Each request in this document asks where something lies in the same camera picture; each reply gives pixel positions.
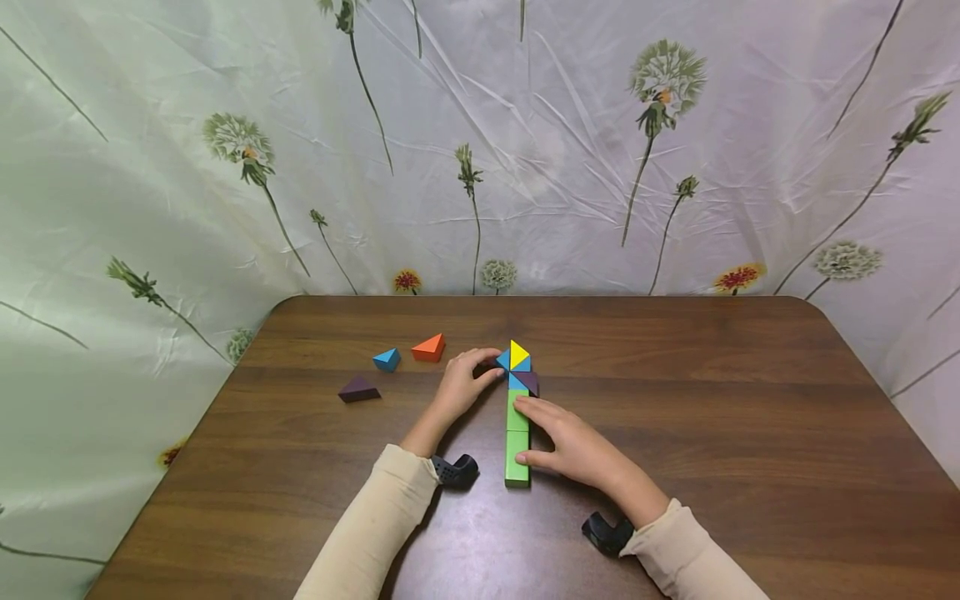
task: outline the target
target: white fabric backdrop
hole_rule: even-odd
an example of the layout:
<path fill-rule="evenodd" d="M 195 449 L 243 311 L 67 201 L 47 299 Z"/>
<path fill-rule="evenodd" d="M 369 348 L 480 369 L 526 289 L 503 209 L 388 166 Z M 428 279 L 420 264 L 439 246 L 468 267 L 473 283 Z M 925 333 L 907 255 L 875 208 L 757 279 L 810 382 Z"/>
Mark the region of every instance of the white fabric backdrop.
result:
<path fill-rule="evenodd" d="M 479 268 L 513 264 L 478 294 L 773 294 L 800 264 L 779 293 L 815 292 L 960 481 L 957 103 L 909 128 L 956 84 L 960 6 L 529 0 L 521 42 L 518 0 L 420 0 L 418 58 L 411 1 L 374 0 L 354 39 L 393 175 L 331 8 L 0 4 L 0 596 L 83 595 L 276 303 L 396 293 L 401 269 L 400 293 L 469 294 L 477 224 Z M 683 114 L 684 82 L 630 89 L 661 39 L 706 60 Z M 211 153 L 214 113 L 270 154 Z M 621 248 L 644 114 L 667 120 Z"/>

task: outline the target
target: green block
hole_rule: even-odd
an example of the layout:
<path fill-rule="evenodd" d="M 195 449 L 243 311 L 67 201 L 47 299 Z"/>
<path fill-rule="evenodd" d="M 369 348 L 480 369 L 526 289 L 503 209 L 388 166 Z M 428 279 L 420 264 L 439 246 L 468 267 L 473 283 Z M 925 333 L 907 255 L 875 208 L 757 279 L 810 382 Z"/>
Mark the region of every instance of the green block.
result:
<path fill-rule="evenodd" d="M 516 397 L 527 396 L 527 394 L 526 390 L 510 390 L 507 392 L 507 431 L 530 431 L 530 420 L 514 408 Z"/>
<path fill-rule="evenodd" d="M 507 451 L 504 453 L 503 483 L 508 488 L 529 488 L 530 468 L 521 465 L 514 457 L 518 452 L 530 449 L 530 433 L 526 431 L 507 432 Z"/>

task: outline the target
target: black device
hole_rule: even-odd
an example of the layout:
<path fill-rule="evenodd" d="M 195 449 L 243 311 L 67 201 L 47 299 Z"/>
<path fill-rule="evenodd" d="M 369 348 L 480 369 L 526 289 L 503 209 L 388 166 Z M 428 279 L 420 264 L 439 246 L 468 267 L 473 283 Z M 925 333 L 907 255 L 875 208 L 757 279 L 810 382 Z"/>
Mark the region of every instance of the black device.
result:
<path fill-rule="evenodd" d="M 617 557 L 620 555 L 620 550 L 623 550 L 630 538 L 634 536 L 634 524 L 628 518 L 624 518 L 617 523 L 616 527 L 611 527 L 600 513 L 593 513 L 584 521 L 580 531 L 584 532 L 597 550 L 606 556 Z"/>
<path fill-rule="evenodd" d="M 480 475 L 480 467 L 469 454 L 464 454 L 458 458 L 453 465 L 436 454 L 433 455 L 430 462 L 433 463 L 433 469 L 437 471 L 440 485 L 454 490 L 469 488 Z"/>

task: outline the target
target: triangular block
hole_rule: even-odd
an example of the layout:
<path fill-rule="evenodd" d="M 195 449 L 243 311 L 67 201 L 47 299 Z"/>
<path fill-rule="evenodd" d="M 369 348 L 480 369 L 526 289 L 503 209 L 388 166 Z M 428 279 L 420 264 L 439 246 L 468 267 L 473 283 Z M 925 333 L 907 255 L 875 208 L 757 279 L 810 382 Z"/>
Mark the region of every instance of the triangular block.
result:
<path fill-rule="evenodd" d="M 513 368 L 511 369 L 511 371 L 513 371 L 513 372 L 528 372 L 528 371 L 532 371 L 532 369 L 530 368 L 530 357 L 527 356 L 526 358 L 524 358 L 523 360 L 521 360 L 518 365 L 516 365 L 515 367 L 513 367 Z"/>
<path fill-rule="evenodd" d="M 517 379 L 516 377 L 514 377 L 514 374 L 513 374 L 513 373 L 510 373 L 510 375 L 509 375 L 509 384 L 508 384 L 507 389 L 508 389 L 508 390 L 520 390 L 520 391 L 523 392 L 524 394 L 527 394 L 527 393 L 530 391 L 530 389 L 527 388 L 527 386 L 523 385 L 523 383 L 522 383 L 519 379 Z"/>
<path fill-rule="evenodd" d="M 344 402 L 356 402 L 357 400 L 369 400 L 380 397 L 380 392 L 374 388 L 366 379 L 357 375 L 344 386 L 337 396 Z"/>
<path fill-rule="evenodd" d="M 530 396 L 540 397 L 540 378 L 537 377 L 536 373 L 532 371 L 514 371 L 510 373 L 510 379 L 511 390 L 514 385 L 513 380 L 516 379 L 520 385 L 526 387 L 527 391 L 530 392 Z"/>
<path fill-rule="evenodd" d="M 516 369 L 516 366 L 530 356 L 530 352 L 523 349 L 523 346 L 517 342 L 510 341 L 510 370 Z"/>
<path fill-rule="evenodd" d="M 444 335 L 438 333 L 429 340 L 421 342 L 412 348 L 414 358 L 427 363 L 439 363 L 440 357 L 444 354 L 446 341 Z"/>
<path fill-rule="evenodd" d="M 382 354 L 374 356 L 373 363 L 381 371 L 394 372 L 396 366 L 400 364 L 400 353 L 396 348 L 391 348 Z"/>
<path fill-rule="evenodd" d="M 504 371 L 510 370 L 510 351 L 503 350 L 503 353 L 496 357 L 496 364 L 503 367 Z"/>

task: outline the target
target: long sleeve shirt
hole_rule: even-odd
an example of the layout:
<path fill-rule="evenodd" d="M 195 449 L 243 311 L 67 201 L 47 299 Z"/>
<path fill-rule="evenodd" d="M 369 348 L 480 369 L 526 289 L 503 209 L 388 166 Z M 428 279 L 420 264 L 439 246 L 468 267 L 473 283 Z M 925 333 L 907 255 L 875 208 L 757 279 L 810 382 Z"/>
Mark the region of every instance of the long sleeve shirt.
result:
<path fill-rule="evenodd" d="M 399 552 L 439 485 L 430 461 L 389 444 L 317 556 L 294 600 L 376 600 Z M 634 533 L 634 555 L 675 600 L 763 600 L 767 595 L 674 499 Z"/>

